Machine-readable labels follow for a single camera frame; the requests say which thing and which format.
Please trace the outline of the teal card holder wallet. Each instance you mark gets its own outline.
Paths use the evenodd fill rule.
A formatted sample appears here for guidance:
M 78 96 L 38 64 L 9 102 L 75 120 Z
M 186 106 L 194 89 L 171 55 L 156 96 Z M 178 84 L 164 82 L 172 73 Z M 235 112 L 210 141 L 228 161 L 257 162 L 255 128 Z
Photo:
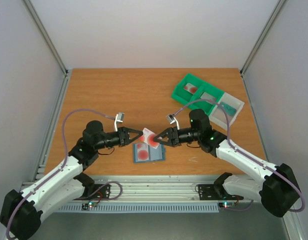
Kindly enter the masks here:
M 134 163 L 152 163 L 166 160 L 166 150 L 161 144 L 157 148 L 149 146 L 146 143 L 133 144 L 133 162 Z

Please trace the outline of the teal card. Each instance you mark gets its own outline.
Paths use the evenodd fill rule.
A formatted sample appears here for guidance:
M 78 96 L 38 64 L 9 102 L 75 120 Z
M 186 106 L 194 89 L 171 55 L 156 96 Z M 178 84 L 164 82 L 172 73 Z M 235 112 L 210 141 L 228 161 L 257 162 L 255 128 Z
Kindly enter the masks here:
M 229 116 L 231 116 L 231 117 L 233 117 L 235 114 L 236 114 L 236 112 L 237 112 L 237 110 L 234 108 L 234 107 L 232 107 L 231 105 L 229 105 L 229 104 L 227 104 L 226 102 L 221 102 L 220 103 L 220 105 L 223 107 L 223 109 L 225 110 L 225 112 L 229 115 Z

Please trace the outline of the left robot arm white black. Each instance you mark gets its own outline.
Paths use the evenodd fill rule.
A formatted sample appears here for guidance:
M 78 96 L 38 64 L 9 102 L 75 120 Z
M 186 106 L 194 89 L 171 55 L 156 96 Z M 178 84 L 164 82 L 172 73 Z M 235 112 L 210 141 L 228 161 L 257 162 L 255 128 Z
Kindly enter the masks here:
M 6 227 L 6 238 L 28 240 L 63 204 L 90 199 L 95 193 L 95 182 L 84 171 L 99 157 L 99 150 L 127 146 L 142 135 L 141 130 L 124 126 L 104 132 L 100 121 L 90 121 L 59 165 L 22 191 L 12 189 L 5 195 L 0 223 Z

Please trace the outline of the white card red circles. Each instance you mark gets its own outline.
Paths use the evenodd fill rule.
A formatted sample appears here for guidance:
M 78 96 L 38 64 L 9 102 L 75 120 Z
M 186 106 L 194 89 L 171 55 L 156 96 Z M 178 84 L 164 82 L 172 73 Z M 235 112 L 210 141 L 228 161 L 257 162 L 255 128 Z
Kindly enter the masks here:
M 148 128 L 144 128 L 142 130 L 142 136 L 140 136 L 138 139 L 150 147 L 157 149 L 160 144 L 154 141 L 155 136 L 156 134 L 153 131 L 149 130 Z

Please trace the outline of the grey card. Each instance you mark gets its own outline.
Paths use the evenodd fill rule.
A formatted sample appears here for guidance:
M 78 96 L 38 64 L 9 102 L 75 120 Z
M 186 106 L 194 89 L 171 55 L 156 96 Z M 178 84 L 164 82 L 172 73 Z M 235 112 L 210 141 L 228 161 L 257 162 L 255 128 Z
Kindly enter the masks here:
M 210 100 L 215 102 L 217 100 L 216 97 L 212 96 L 211 94 L 207 93 L 207 92 L 203 92 L 202 95 L 200 96 L 201 99 L 205 99 L 205 100 Z

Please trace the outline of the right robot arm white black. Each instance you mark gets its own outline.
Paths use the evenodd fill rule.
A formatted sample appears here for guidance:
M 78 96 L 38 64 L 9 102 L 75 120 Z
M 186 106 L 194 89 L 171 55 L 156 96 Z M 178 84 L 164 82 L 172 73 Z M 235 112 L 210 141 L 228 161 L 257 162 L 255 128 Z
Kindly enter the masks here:
M 238 195 L 260 202 L 275 217 L 281 218 L 292 211 L 301 198 L 295 174 L 285 163 L 275 165 L 239 148 L 229 138 L 212 128 L 209 117 L 201 109 L 189 113 L 190 127 L 169 127 L 153 141 L 169 147 L 197 142 L 202 151 L 224 160 L 249 176 L 242 179 L 225 172 L 214 181 L 215 194 L 223 199 Z

